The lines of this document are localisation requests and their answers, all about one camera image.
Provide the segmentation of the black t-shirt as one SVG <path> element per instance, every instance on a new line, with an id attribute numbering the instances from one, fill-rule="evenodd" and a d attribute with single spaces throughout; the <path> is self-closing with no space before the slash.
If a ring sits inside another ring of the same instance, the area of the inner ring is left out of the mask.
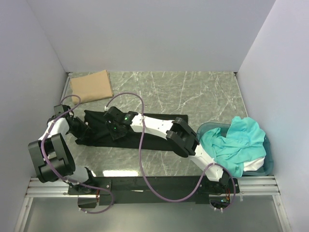
<path id="1" fill-rule="evenodd" d="M 125 137 L 113 140 L 107 126 L 103 122 L 103 116 L 103 112 L 85 110 L 84 121 L 88 123 L 90 130 L 84 138 L 76 139 L 75 143 L 94 147 L 139 148 L 140 132 L 130 131 Z M 142 149 L 158 151 L 172 150 L 167 140 L 150 134 L 144 135 Z"/>

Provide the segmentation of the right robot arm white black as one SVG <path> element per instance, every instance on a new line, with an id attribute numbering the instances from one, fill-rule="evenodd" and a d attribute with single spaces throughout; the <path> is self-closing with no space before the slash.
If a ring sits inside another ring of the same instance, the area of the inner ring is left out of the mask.
<path id="1" fill-rule="evenodd" d="M 111 108 L 104 114 L 104 122 L 113 139 L 121 138 L 129 131 L 162 138 L 178 156 L 189 158 L 202 170 L 208 167 L 205 174 L 212 182 L 214 191 L 222 193 L 229 187 L 227 172 L 204 150 L 197 134 L 182 118 L 163 120 L 132 111 L 123 113 Z"/>

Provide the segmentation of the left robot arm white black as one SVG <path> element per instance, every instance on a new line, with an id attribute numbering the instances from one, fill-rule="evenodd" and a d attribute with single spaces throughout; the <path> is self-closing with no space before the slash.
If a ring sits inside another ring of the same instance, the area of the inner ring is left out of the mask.
<path id="1" fill-rule="evenodd" d="M 37 141 L 29 143 L 28 151 L 36 176 L 42 183 L 55 182 L 60 179 L 54 173 L 57 171 L 63 181 L 79 184 L 81 191 L 91 194 L 96 190 L 97 183 L 88 168 L 75 165 L 64 140 L 69 129 L 69 123 L 64 117 L 50 120 L 44 134 Z"/>

